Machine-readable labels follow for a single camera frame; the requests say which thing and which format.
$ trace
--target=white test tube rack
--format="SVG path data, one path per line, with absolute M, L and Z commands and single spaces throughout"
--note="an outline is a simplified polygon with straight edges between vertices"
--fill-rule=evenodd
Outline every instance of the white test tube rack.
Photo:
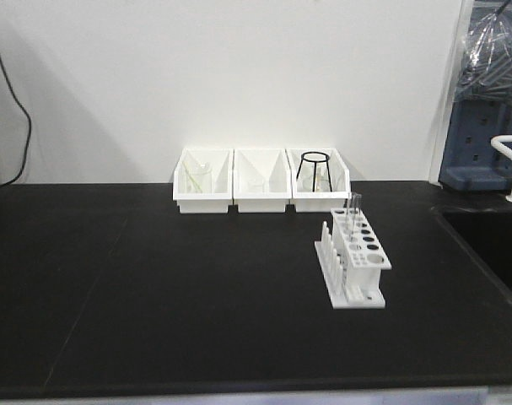
M 381 270 L 392 268 L 374 230 L 360 209 L 334 208 L 332 235 L 323 222 L 315 250 L 332 307 L 385 308 Z

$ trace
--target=black cable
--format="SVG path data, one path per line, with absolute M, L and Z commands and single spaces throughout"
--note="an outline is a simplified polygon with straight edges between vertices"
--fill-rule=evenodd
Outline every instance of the black cable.
M 495 15 L 500 15 L 509 5 L 511 0 L 505 0 L 503 4 L 496 10 Z
M 29 152 L 30 134 L 32 133 L 32 130 L 33 130 L 33 122 L 30 119 L 29 113 L 27 112 L 25 107 L 23 107 L 23 105 L 21 104 L 21 102 L 18 99 L 18 96 L 13 91 L 12 83 L 10 83 L 10 79 L 8 78 L 6 68 L 4 67 L 3 59 L 1 58 L 1 52 L 0 52 L 0 67 L 1 67 L 1 70 L 3 71 L 4 80 L 6 81 L 6 84 L 8 86 L 8 89 L 10 90 L 10 94 L 12 95 L 13 100 L 18 105 L 19 109 L 25 114 L 25 117 L 27 118 L 27 122 L 29 123 L 29 128 L 27 131 L 27 139 L 25 141 L 25 146 L 24 146 L 24 150 L 23 150 L 23 161 L 21 162 L 21 167 L 19 168 L 18 174 L 12 180 L 9 180 L 9 181 L 6 181 L 6 182 L 0 184 L 0 187 L 5 187 L 5 186 L 8 186 L 8 185 L 14 183 L 15 181 L 17 181 L 23 174 L 23 171 L 25 170 L 25 165 L 27 164 L 27 153 Z

